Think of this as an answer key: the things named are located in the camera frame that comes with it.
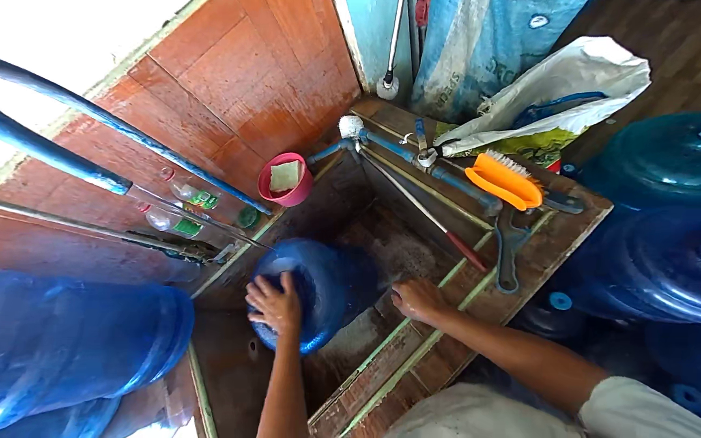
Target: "hand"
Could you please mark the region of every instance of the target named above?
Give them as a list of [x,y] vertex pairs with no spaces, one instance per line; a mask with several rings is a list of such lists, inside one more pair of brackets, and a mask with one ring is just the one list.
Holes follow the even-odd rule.
[[434,325],[434,318],[451,307],[445,303],[437,286],[425,278],[411,278],[392,286],[391,300],[397,309],[413,320]]
[[245,301],[261,313],[249,313],[248,319],[255,323],[267,324],[280,337],[299,337],[301,307],[291,273],[280,274],[280,285],[284,290],[282,294],[261,275],[256,276],[253,281],[255,284],[248,283],[245,287],[248,290]]

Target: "orange brush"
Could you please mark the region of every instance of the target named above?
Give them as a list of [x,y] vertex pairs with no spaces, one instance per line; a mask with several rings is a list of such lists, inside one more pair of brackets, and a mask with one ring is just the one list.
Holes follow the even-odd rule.
[[475,164],[464,169],[464,173],[475,185],[520,211],[543,203],[542,190],[529,171],[495,150],[478,155]]

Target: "white sleeve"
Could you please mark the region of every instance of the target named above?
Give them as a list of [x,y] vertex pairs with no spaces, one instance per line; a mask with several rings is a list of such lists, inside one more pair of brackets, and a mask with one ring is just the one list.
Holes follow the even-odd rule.
[[701,438],[701,418],[637,380],[609,377],[580,408],[597,438]]

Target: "pink cup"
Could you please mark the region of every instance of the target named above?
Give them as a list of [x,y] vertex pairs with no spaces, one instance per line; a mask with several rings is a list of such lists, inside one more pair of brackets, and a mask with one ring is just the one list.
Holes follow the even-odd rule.
[[[291,190],[272,194],[272,192],[269,191],[269,179],[272,178],[272,166],[289,163],[291,161],[299,161],[302,164],[302,169],[304,171],[299,178],[299,183]],[[265,200],[276,202],[282,206],[295,206],[304,201],[307,195],[310,194],[311,188],[312,174],[307,169],[305,158],[302,158],[302,155],[294,152],[286,152],[285,154],[280,154],[272,160],[269,160],[269,163],[264,164],[264,168],[258,174],[258,194]]]

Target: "scrub brush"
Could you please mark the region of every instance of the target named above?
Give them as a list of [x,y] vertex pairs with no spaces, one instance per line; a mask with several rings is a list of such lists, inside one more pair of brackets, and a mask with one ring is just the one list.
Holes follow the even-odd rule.
[[384,77],[378,79],[375,91],[378,97],[392,101],[399,92],[399,80],[394,75],[394,57],[396,56],[396,42],[399,40],[399,28],[402,23],[402,9],[404,0],[399,0],[396,4],[396,17],[394,18],[394,34],[391,36],[391,48],[389,49],[389,65],[385,70]]
[[475,164],[464,169],[464,173],[475,185],[520,211],[543,203],[543,190],[529,171],[495,150],[478,155]]
[[358,137],[358,134],[364,128],[364,121],[357,115],[344,115],[340,117],[337,123],[340,128],[340,136],[344,139],[353,139]]

